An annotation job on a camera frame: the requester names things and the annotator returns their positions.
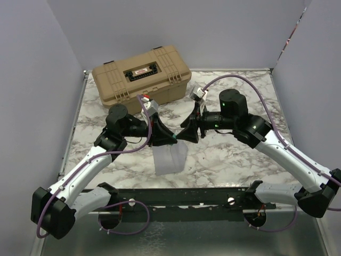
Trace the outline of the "grey translucent envelope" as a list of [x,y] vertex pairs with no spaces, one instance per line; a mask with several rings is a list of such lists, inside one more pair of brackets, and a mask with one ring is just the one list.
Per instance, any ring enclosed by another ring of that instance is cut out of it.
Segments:
[[182,172],[188,155],[188,147],[183,141],[176,144],[152,147],[156,175]]

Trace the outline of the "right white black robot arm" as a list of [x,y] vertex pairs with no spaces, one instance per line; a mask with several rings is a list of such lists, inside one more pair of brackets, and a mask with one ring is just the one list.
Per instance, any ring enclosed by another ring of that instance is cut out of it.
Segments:
[[281,203],[299,206],[305,213],[322,218],[338,192],[340,169],[330,170],[300,153],[264,118],[248,112],[246,97],[235,89],[219,94],[220,110],[209,112],[206,108],[207,92],[201,88],[190,94],[195,101],[192,113],[181,124],[183,129],[176,137],[198,143],[208,130],[230,130],[240,142],[267,155],[292,176],[298,184],[270,184],[255,181],[245,194],[245,203],[256,209],[263,203]]

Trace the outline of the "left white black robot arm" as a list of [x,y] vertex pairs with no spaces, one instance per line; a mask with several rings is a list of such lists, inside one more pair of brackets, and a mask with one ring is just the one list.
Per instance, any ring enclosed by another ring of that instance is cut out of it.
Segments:
[[106,125],[80,163],[66,176],[48,189],[39,187],[33,193],[31,220],[37,225],[36,235],[47,235],[61,239],[70,232],[76,220],[96,210],[118,210],[123,214],[123,205],[147,206],[135,199],[123,199],[114,187],[103,182],[87,193],[82,191],[95,176],[110,165],[119,155],[128,154],[127,137],[145,138],[141,146],[132,149],[134,153],[145,146],[164,146],[177,143],[175,134],[160,120],[154,101],[142,104],[143,120],[128,113],[124,105],[109,109]]

